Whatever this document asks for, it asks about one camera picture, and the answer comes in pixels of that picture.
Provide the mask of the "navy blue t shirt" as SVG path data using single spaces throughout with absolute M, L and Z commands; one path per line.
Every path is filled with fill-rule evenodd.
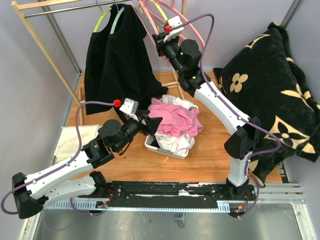
M 159 148 L 160 147 L 156 139 L 154 139 L 149 145 L 153 146 L 155 148 Z

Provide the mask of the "pink t shirt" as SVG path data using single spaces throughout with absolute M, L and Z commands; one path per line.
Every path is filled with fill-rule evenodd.
M 198 120 L 200 110 L 186 99 L 171 95 L 164 95 L 161 100 L 153 98 L 148 110 L 150 118 L 162 118 L 156 131 L 158 134 L 172 137 L 189 134 L 195 137 L 204 128 Z

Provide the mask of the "yellow hanger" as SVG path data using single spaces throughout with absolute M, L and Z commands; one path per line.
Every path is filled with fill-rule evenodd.
M 165 14 L 164 10 L 162 9 L 161 5 L 159 4 L 159 1 L 156 1 L 156 7 L 158 11 L 160 12 L 161 16 L 163 17 L 164 21 L 166 22 L 168 20 L 167 15 Z

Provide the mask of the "pink hanger with metal hook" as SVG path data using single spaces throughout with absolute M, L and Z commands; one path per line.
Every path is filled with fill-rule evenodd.
M 155 34 L 159 34 L 159 27 L 155 24 L 151 13 L 147 8 L 147 0 L 138 0 L 138 11 L 148 20 Z

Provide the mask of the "mint green hanger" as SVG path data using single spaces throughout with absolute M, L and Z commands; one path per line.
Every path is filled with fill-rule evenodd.
M 122 15 L 122 13 L 124 12 L 124 7 L 122 7 L 121 9 L 119 9 L 119 6 L 118 6 L 118 4 L 117 3 L 114 3 L 115 4 L 115 6 L 116 6 L 116 10 L 117 10 L 117 14 L 116 14 L 116 16 L 115 16 L 115 18 L 114 18 L 114 21 L 113 21 L 113 23 L 112 23 L 112 26 L 111 26 L 111 29 L 110 29 L 110 35 L 112 35 L 112 34 L 114 34 L 114 32 L 115 32 L 115 30 L 116 30 L 116 27 L 117 27 L 117 24 L 118 24 L 118 21 L 119 21 L 119 19 L 120 19 L 120 17 L 121 17 L 121 15 Z

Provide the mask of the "black t shirt with print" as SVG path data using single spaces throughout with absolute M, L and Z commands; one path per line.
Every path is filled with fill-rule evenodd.
M 102 96 L 105 102 L 130 98 L 139 110 L 168 92 L 153 74 L 144 38 L 147 32 L 131 5 L 123 4 L 115 32 L 108 36 Z

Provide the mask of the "white t shirt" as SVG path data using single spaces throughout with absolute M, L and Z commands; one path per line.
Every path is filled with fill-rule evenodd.
M 190 111 L 199 109 L 193 102 L 169 94 L 164 94 L 160 100 L 165 104 L 179 105 Z M 195 144 L 195 138 L 188 133 L 180 133 L 178 137 L 175 137 L 157 132 L 154 137 L 159 144 L 159 148 L 170 151 L 176 158 L 180 159 L 185 159 L 189 150 Z

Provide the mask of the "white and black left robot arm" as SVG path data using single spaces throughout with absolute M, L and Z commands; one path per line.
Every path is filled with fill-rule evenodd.
M 124 124 L 116 119 L 107 120 L 98 129 L 97 137 L 80 144 L 72 157 L 33 174 L 15 174 L 12 195 L 16 214 L 27 219 L 60 200 L 89 195 L 103 197 L 107 193 L 106 180 L 95 169 L 113 160 L 114 153 L 123 154 L 138 133 L 154 135 L 162 120 L 152 117 L 148 110 L 129 115 Z

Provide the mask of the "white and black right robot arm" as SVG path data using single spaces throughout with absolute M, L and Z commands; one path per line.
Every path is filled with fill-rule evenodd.
M 249 156 L 259 140 L 260 125 L 257 118 L 250 118 L 238 110 L 211 81 L 201 68 L 202 53 L 195 40 L 180 41 L 178 36 L 169 38 L 161 32 L 152 36 L 157 53 L 166 57 L 178 74 L 181 88 L 204 104 L 224 125 L 230 134 L 224 149 L 230 156 L 230 172 L 226 179 L 226 193 L 232 200 L 240 199 L 249 184 Z

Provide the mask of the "black t shirt far left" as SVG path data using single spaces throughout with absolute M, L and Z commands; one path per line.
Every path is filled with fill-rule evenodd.
M 101 96 L 101 78 L 104 70 L 105 53 L 109 32 L 93 32 L 86 55 L 84 91 L 85 101 L 107 102 Z

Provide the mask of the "lime green hanger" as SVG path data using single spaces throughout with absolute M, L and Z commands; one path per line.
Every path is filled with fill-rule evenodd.
M 104 18 L 107 16 L 107 14 L 111 11 L 111 7 L 109 7 L 107 10 L 103 11 L 101 7 L 100 8 L 100 11 L 101 11 L 101 16 L 99 18 L 99 20 L 97 21 L 94 29 L 93 29 L 93 32 L 96 33 L 98 30 L 99 30 L 99 27 L 101 25 L 101 23 L 103 22 Z

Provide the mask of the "white perforated plastic basket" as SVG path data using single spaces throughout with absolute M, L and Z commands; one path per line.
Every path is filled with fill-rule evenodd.
M 155 100 L 149 107 L 150 118 L 162 118 L 155 139 L 159 147 L 179 157 L 186 157 L 195 137 L 204 126 L 198 120 L 200 110 L 192 102 L 169 104 Z

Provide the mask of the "folded cream cloth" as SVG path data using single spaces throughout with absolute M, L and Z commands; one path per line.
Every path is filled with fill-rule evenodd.
M 80 125 L 78 127 L 81 146 L 88 144 L 91 140 L 98 136 L 99 124 Z M 61 128 L 61 134 L 54 152 L 55 164 L 73 157 L 79 148 L 79 139 L 75 126 L 66 126 Z

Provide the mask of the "black floral plush blanket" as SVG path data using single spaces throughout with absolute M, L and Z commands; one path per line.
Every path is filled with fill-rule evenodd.
M 220 91 L 264 132 L 249 171 L 261 186 L 284 159 L 320 156 L 320 106 L 294 62 L 285 28 L 271 23 L 223 68 L 214 68 Z

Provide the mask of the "wooden clothes rack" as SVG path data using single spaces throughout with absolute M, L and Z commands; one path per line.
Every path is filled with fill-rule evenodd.
M 75 70 L 78 74 L 78 80 L 79 80 L 80 77 L 82 76 L 82 71 L 81 71 L 80 67 L 78 66 L 78 63 L 76 62 L 75 57 L 73 56 L 73 53 L 71 52 L 71 49 L 69 48 L 55 18 L 52 17 L 51 15 L 57 14 L 57 13 L 75 11 L 75 10 L 101 7 L 101 6 L 105 6 L 105 5 L 112 5 L 114 3 L 118 4 L 118 3 L 124 3 L 124 2 L 131 2 L 132 0 L 110 0 L 110 1 L 104 1 L 104 2 L 96 2 L 96 3 L 92 3 L 92 4 L 87 4 L 87 5 L 73 6 L 73 7 L 63 8 L 63 9 L 58 9 L 58 10 L 50 10 L 50 8 L 49 8 L 50 6 L 74 3 L 74 2 L 78 2 L 78 1 L 80 1 L 80 0 L 48 0 L 48 1 L 37 0 L 37 2 L 25 3 L 25 4 L 18 4 L 16 1 L 12 1 L 11 6 L 14 9 L 14 11 L 16 12 L 16 14 L 18 15 L 18 17 L 20 18 L 21 22 L 25 25 L 26 29 L 28 30 L 28 32 L 30 33 L 32 38 L 37 43 L 40 50 L 43 52 L 43 54 L 46 57 L 46 59 L 48 60 L 48 62 L 53 67 L 54 71 L 57 73 L 58 77 L 60 78 L 60 80 L 62 81 L 62 83 L 64 84 L 64 86 L 68 90 L 68 92 L 71 94 L 74 102 L 78 106 L 80 106 L 81 104 L 83 104 L 85 102 L 84 100 L 81 100 L 81 89 L 79 88 L 78 93 L 77 93 L 78 95 L 76 95 L 75 90 L 73 88 L 71 88 L 69 82 L 67 81 L 65 76 L 62 74 L 61 70 L 58 68 L 56 61 L 53 59 L 53 57 L 52 57 L 50 51 L 47 49 L 45 43 L 42 41 L 42 39 L 38 35 L 37 31 L 32 26 L 30 21 L 27 20 L 27 18 L 50 15 L 50 17 L 48 17 L 48 19 L 49 19 L 48 21 L 49 21 L 51 27 L 53 28 L 54 33 L 57 35 L 60 44 L 62 44 L 62 47 L 63 47 L 64 51 L 66 52 L 67 57 L 69 58 L 69 60 L 73 64 L 73 66 L 75 67 Z M 169 9 L 171 12 L 179 15 L 181 19 L 186 20 L 186 18 L 184 16 L 184 14 L 186 13 L 186 9 L 187 9 L 187 1 L 186 0 L 182 0 L 182 3 L 181 3 L 182 4 L 181 5 L 182 13 L 175 9 L 175 0 L 171 0 L 170 6 L 169 5 L 167 6 L 167 4 L 165 4 L 165 2 L 162 0 L 159 0 L 159 4 L 161 4 L 162 6 L 164 6 L 167 9 Z M 23 12 L 24 10 L 36 9 L 36 8 L 41 8 L 42 12 L 35 13 L 35 14 L 27 14 L 27 15 L 25 15 Z M 150 14 L 151 14 L 152 18 L 156 18 L 158 20 L 158 22 L 161 22 L 161 23 L 164 22 L 159 17 L 156 17 L 156 15 L 153 12 L 150 12 Z M 185 96 L 182 92 L 182 88 L 180 86 L 178 86 L 178 74 L 175 73 L 174 70 L 172 70 L 172 75 L 174 76 L 175 81 L 166 83 L 163 86 L 169 87 L 169 89 L 177 88 L 179 90 L 180 97 L 182 97 L 182 99 L 185 99 Z

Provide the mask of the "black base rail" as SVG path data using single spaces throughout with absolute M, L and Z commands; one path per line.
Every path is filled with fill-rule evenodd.
M 218 201 L 254 201 L 254 186 L 247 185 L 239 194 L 227 184 L 200 182 L 108 181 L 91 194 L 80 198 L 107 199 L 113 193 L 112 207 L 147 209 L 214 209 Z

